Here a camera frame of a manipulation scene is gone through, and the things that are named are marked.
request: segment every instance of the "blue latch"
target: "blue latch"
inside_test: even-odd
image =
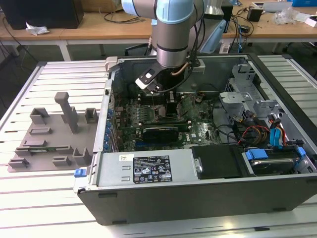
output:
[[[304,150],[303,147],[298,147],[297,151],[298,151],[298,153],[300,154],[301,157],[304,157],[306,155],[306,151]]]
[[[269,136],[269,143],[273,146],[278,146],[281,149],[282,146],[279,144],[280,137],[281,131],[279,129],[272,128]]]
[[[259,159],[267,159],[268,158],[265,149],[248,150],[246,152],[246,156],[247,156],[248,160],[259,160]]]
[[[86,177],[87,169],[76,169],[74,173],[75,178],[83,178]]]

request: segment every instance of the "power supply label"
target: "power supply label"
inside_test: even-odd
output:
[[[133,182],[172,182],[169,156],[133,158]]]

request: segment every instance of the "computer case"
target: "computer case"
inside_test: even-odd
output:
[[[84,16],[81,0],[0,0],[13,29],[25,29],[27,22],[48,28],[77,28]]]

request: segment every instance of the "cardboard box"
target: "cardboard box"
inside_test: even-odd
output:
[[[306,19],[305,23],[312,27],[317,27],[317,16],[311,16]]]
[[[121,0],[81,0],[85,12],[116,12],[122,9]]]

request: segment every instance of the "blue drive bracket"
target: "blue drive bracket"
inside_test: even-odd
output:
[[[251,149],[246,152],[248,160],[267,159],[268,155],[265,149]]]
[[[76,169],[74,173],[75,178],[83,178],[87,176],[87,169]]]

